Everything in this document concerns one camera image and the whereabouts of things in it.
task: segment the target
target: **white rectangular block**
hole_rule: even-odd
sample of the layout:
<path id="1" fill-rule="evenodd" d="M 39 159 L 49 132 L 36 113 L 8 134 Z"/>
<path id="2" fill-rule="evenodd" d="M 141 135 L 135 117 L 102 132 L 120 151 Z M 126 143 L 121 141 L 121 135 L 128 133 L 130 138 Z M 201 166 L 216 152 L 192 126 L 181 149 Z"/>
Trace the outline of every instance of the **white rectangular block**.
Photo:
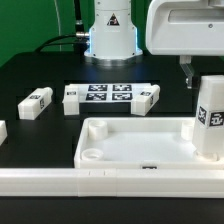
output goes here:
<path id="1" fill-rule="evenodd" d="M 51 88 L 36 89 L 18 105 L 19 118 L 35 120 L 36 117 L 51 103 Z"/>
<path id="2" fill-rule="evenodd" d="M 131 101 L 131 114 L 145 116 L 159 100 L 158 85 L 145 87 L 140 95 Z"/>
<path id="3" fill-rule="evenodd" d="M 64 94 L 64 114 L 65 115 L 78 115 L 79 114 L 79 94 L 78 85 L 70 84 L 65 86 Z"/>
<path id="4" fill-rule="evenodd" d="M 0 146 L 5 141 L 6 137 L 7 137 L 7 130 L 5 121 L 0 121 Z"/>
<path id="5" fill-rule="evenodd" d="M 224 150 L 224 76 L 204 76 L 192 143 L 200 154 Z"/>

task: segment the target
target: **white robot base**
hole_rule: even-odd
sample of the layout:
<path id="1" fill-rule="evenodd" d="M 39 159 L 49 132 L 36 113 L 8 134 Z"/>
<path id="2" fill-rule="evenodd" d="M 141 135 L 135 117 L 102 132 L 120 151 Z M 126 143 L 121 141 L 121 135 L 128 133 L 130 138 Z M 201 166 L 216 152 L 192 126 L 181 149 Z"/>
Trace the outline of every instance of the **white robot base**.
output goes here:
<path id="1" fill-rule="evenodd" d="M 121 66 L 140 60 L 137 28 L 131 21 L 131 1 L 95 0 L 95 23 L 89 31 L 87 62 Z"/>

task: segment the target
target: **black tabletop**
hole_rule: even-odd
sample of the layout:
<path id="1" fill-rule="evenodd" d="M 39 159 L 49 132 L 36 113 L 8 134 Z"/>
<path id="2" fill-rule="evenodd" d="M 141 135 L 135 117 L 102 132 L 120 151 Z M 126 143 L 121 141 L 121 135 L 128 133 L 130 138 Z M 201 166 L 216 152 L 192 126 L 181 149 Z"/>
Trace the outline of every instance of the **black tabletop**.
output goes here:
<path id="1" fill-rule="evenodd" d="M 224 73 L 218 57 L 195 57 L 196 75 Z M 185 84 L 178 57 L 143 57 L 107 68 L 86 64 L 74 53 L 22 53 L 0 68 L 0 120 L 8 138 L 0 147 L 1 168 L 73 168 L 82 123 L 88 117 L 137 117 L 130 104 L 82 104 L 80 115 L 64 116 L 65 85 L 151 83 L 160 100 L 147 117 L 194 116 L 198 90 Z M 17 105 L 36 88 L 51 87 L 50 106 L 35 121 L 19 120 Z M 222 199 L 172 198 L 0 198 L 2 223 L 221 223 Z"/>

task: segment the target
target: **white tray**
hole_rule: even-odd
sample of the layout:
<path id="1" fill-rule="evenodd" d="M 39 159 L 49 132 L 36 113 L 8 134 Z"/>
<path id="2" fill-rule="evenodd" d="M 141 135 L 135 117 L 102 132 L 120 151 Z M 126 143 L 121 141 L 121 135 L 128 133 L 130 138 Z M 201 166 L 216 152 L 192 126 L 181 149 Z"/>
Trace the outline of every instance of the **white tray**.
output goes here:
<path id="1" fill-rule="evenodd" d="M 82 128 L 75 155 L 75 167 L 224 169 L 222 155 L 217 162 L 203 161 L 195 155 L 196 149 L 191 141 L 182 139 L 182 123 L 193 119 L 89 118 L 85 120 Z M 89 124 L 92 121 L 103 121 L 107 124 L 107 137 L 101 140 L 92 140 L 89 137 Z M 82 158 L 85 150 L 92 150 L 92 158 Z M 103 158 L 99 160 L 97 153 L 103 154 Z"/>

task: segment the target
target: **triangle warning sign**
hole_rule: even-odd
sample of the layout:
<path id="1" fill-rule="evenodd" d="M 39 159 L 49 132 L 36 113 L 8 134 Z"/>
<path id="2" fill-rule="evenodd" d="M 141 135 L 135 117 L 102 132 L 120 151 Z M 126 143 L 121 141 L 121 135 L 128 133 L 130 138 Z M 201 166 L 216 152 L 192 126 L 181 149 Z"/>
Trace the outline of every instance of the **triangle warning sign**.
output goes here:
<path id="1" fill-rule="evenodd" d="M 107 26 L 120 26 L 117 17 L 115 16 L 115 14 L 113 13 L 113 15 L 111 16 L 109 22 L 107 23 Z"/>

